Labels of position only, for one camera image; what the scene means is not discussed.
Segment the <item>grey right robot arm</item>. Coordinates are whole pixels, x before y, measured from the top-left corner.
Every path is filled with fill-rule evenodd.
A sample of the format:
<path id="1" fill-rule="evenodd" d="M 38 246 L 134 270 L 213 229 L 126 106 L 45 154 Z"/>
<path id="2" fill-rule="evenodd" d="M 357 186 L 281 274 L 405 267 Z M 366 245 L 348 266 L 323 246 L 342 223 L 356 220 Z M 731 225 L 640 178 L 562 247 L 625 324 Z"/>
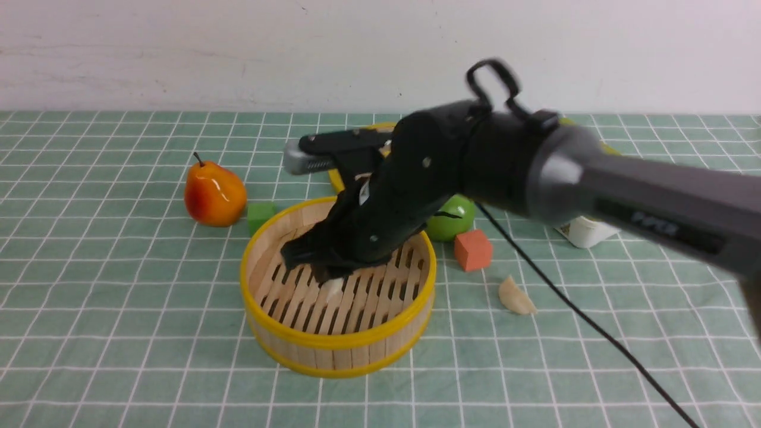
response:
<path id="1" fill-rule="evenodd" d="M 472 100 L 397 122 L 391 152 L 346 184 L 329 216 L 282 248 L 318 280 L 388 262 L 455 194 L 549 226 L 579 216 L 736 277 L 759 327 L 759 177 L 610 155 L 553 113 L 495 113 Z"/>

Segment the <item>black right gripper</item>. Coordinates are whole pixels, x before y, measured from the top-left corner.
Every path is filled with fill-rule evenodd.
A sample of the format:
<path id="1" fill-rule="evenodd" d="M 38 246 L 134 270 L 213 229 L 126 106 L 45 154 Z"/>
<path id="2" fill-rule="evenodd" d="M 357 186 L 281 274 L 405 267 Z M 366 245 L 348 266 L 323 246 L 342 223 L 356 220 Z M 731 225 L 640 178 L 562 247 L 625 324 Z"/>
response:
<path id="1" fill-rule="evenodd" d="M 476 101 L 416 111 L 397 122 L 391 152 L 370 178 L 347 182 L 329 216 L 283 244 L 286 268 L 309 265 L 318 284 L 383 266 L 454 193 L 464 154 L 491 109 Z"/>

